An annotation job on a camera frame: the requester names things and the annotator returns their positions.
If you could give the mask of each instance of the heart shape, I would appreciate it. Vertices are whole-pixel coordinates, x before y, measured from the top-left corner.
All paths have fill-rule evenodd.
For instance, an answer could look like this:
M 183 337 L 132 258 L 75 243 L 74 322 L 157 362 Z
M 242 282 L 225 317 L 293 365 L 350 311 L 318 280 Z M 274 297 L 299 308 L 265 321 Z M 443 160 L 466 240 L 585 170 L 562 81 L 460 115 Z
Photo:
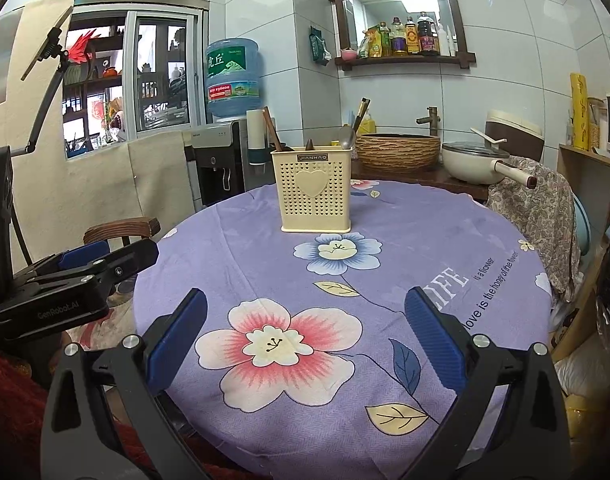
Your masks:
M 309 196 L 314 198 L 322 193 L 327 187 L 327 173 L 325 171 L 299 171 L 294 180 L 299 189 Z

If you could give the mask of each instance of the blue flower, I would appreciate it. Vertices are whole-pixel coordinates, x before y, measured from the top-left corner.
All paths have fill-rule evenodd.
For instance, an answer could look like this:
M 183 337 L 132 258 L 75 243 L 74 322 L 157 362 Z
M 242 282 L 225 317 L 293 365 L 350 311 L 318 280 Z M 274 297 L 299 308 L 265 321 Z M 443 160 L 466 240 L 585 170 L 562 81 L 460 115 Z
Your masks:
M 360 233 L 323 234 L 315 240 L 294 247 L 294 256 L 311 261 L 307 265 L 310 272 L 338 276 L 348 267 L 367 270 L 381 265 L 372 255 L 380 253 L 383 244 Z

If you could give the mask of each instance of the faucet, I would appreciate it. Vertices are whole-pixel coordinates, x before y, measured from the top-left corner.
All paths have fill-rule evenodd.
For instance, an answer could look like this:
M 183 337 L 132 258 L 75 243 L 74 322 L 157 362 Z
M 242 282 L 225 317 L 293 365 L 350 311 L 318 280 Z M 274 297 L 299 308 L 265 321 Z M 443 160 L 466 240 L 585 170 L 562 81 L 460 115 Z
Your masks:
M 436 106 L 430 106 L 429 117 L 423 117 L 416 120 L 416 124 L 428 124 L 429 123 L 429 134 L 431 137 L 438 137 L 438 123 L 441 122 L 441 118 L 438 116 L 438 108 Z

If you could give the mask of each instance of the round table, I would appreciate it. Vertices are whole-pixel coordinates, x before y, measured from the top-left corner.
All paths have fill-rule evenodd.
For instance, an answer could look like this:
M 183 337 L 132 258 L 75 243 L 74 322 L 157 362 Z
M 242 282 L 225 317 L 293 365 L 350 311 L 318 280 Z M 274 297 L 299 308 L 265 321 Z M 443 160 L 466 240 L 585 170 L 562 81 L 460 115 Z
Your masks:
M 413 286 L 499 346 L 546 341 L 537 252 L 469 195 L 352 181 L 351 221 L 344 235 L 284 233 L 264 186 L 182 222 L 136 282 L 139 333 L 205 292 L 207 322 L 168 393 L 215 447 L 275 480 L 398 479 L 429 441 L 455 394 L 405 320 Z

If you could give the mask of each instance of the window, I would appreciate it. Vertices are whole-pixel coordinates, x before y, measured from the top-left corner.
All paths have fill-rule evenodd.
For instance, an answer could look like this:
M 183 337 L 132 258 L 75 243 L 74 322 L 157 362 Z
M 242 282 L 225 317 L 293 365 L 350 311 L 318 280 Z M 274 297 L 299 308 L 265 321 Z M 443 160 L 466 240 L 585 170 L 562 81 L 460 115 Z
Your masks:
M 64 78 L 63 135 L 67 158 L 125 142 L 122 116 L 122 57 L 126 12 L 96 19 L 72 20 L 66 48 L 84 35 L 84 59 L 78 58 Z
M 67 157 L 204 121 L 202 10 L 149 4 L 74 8 L 67 47 L 93 57 L 67 71 Z
M 138 19 L 136 129 L 189 124 L 185 20 Z

